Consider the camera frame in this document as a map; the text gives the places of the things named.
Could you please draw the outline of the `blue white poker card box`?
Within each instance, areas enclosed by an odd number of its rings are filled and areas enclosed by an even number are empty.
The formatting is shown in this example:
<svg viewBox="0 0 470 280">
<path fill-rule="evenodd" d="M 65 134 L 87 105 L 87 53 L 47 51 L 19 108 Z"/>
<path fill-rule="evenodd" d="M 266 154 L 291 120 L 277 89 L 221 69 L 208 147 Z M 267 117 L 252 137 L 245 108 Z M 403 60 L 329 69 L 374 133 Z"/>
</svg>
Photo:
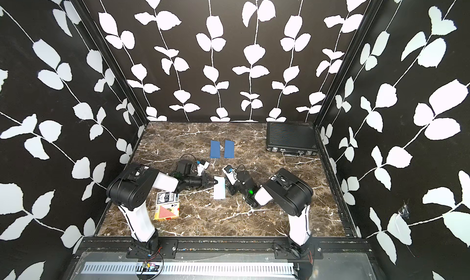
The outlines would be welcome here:
<svg viewBox="0 0 470 280">
<path fill-rule="evenodd" d="M 164 207 L 176 207 L 179 205 L 179 195 L 174 192 L 158 192 L 155 205 L 162 205 Z"/>
</svg>

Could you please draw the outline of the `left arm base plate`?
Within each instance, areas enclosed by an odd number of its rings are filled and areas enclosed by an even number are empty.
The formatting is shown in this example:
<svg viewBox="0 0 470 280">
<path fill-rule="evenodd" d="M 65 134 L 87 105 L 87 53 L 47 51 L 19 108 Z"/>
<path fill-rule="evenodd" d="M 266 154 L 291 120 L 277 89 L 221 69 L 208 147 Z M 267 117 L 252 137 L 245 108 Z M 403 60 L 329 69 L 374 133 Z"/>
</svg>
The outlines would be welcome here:
<svg viewBox="0 0 470 280">
<path fill-rule="evenodd" d="M 174 259 L 177 246 L 177 239 L 166 237 L 150 240 L 149 242 L 139 242 L 132 239 L 126 258 L 146 260 L 159 253 L 164 259 Z"/>
</svg>

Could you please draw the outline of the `white perforated strip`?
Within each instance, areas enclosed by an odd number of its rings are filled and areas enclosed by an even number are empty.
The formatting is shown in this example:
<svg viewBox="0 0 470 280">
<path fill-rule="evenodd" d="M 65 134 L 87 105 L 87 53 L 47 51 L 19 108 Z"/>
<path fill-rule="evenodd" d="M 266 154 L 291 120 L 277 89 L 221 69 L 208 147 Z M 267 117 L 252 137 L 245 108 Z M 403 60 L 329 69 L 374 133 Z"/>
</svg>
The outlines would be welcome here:
<svg viewBox="0 0 470 280">
<path fill-rule="evenodd" d="M 198 275 L 198 276 L 258 276 L 275 277 L 295 274 L 292 263 L 246 262 L 169 262 L 155 274 L 141 274 L 142 262 L 86 262 L 84 275 Z"/>
</svg>

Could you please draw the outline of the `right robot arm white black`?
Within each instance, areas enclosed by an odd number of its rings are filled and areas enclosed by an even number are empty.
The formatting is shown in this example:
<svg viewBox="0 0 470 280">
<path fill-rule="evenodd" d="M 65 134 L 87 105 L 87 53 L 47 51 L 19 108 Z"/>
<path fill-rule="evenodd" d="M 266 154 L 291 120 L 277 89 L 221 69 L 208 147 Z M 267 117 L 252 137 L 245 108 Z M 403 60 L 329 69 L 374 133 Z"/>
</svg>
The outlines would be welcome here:
<svg viewBox="0 0 470 280">
<path fill-rule="evenodd" d="M 262 185 L 257 185 L 248 171 L 230 165 L 223 168 L 223 173 L 229 192 L 242 194 L 252 209 L 276 203 L 288 215 L 287 250 L 298 259 L 307 253 L 311 239 L 309 211 L 313 189 L 306 182 L 285 168 L 280 168 Z"/>
</svg>

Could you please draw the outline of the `white square paper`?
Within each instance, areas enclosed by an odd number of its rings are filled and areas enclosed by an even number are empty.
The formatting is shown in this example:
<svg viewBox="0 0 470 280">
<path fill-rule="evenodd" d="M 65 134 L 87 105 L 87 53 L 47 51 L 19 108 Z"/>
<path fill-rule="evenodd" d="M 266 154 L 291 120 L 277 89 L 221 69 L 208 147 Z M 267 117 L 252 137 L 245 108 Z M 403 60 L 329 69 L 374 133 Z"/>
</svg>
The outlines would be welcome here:
<svg viewBox="0 0 470 280">
<path fill-rule="evenodd" d="M 217 183 L 214 185 L 213 198 L 215 200 L 225 199 L 226 198 L 225 178 L 220 177 L 220 176 L 215 176 L 214 179 Z"/>
</svg>

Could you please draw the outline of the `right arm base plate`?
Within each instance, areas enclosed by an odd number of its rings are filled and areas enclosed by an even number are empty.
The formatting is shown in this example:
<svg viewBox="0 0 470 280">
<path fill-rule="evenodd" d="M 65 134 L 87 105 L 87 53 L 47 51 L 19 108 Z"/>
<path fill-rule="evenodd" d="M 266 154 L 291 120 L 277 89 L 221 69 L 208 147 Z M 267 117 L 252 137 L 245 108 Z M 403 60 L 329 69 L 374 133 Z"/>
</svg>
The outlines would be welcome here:
<svg viewBox="0 0 470 280">
<path fill-rule="evenodd" d="M 324 259 L 323 250 L 318 242 L 310 238 L 302 246 L 290 239 L 274 240 L 271 246 L 276 259 L 313 262 Z"/>
</svg>

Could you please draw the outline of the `yellow red card box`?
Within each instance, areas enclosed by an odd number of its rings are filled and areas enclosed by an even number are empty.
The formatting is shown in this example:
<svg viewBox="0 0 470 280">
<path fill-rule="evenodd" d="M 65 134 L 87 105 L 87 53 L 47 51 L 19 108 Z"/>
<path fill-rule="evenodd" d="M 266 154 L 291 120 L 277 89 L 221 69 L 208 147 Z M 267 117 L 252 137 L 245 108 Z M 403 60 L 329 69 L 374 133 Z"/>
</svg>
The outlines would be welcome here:
<svg viewBox="0 0 470 280">
<path fill-rule="evenodd" d="M 180 203 L 157 204 L 155 208 L 154 220 L 166 221 L 179 217 Z"/>
</svg>

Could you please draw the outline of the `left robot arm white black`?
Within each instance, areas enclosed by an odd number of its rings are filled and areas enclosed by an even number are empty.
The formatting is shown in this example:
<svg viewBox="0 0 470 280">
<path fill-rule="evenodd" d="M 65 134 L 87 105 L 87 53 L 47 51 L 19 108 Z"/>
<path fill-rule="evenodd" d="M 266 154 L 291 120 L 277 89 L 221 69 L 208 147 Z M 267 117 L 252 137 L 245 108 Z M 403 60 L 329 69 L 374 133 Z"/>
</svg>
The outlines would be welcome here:
<svg viewBox="0 0 470 280">
<path fill-rule="evenodd" d="M 112 181 L 107 197 L 120 209 L 131 231 L 129 257 L 150 258 L 160 249 L 158 231 L 148 214 L 146 200 L 152 189 L 174 194 L 184 190 L 213 187 L 217 180 L 206 173 L 207 161 L 179 160 L 176 170 L 166 174 L 158 169 L 131 163 Z"/>
</svg>

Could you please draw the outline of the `black case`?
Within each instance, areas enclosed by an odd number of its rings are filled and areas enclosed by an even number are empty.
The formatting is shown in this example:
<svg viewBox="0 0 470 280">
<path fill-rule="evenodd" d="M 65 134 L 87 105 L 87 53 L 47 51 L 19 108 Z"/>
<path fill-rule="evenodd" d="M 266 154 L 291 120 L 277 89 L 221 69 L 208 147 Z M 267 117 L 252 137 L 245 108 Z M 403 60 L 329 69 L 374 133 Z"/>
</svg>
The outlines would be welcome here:
<svg viewBox="0 0 470 280">
<path fill-rule="evenodd" d="M 308 124 L 269 122 L 266 150 L 291 156 L 314 156 L 318 153 L 315 130 Z"/>
</svg>

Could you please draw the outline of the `blue square paper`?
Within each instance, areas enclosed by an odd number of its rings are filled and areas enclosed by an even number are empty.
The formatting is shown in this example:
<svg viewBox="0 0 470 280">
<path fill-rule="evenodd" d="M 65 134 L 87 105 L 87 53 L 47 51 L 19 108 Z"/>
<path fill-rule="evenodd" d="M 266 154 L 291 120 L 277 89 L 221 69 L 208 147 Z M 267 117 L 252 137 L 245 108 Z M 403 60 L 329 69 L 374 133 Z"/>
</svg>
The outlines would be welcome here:
<svg viewBox="0 0 470 280">
<path fill-rule="evenodd" d="M 225 140 L 225 150 L 224 158 L 234 158 L 235 157 L 235 142 L 230 140 Z"/>
<path fill-rule="evenodd" d="M 210 141 L 210 158 L 220 158 L 220 143 L 218 141 Z"/>
</svg>

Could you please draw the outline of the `small green circuit board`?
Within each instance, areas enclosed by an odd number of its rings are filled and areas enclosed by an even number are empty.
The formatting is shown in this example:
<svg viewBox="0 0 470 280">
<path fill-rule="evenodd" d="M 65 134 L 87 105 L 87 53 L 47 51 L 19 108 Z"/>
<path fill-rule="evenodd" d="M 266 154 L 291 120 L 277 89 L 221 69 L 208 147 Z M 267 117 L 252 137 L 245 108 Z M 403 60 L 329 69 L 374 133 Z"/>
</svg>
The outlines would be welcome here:
<svg viewBox="0 0 470 280">
<path fill-rule="evenodd" d="M 141 268 L 141 274 L 155 274 L 155 273 L 158 273 L 160 271 L 160 263 L 147 263 L 147 264 L 143 264 L 142 265 L 142 268 Z"/>
</svg>

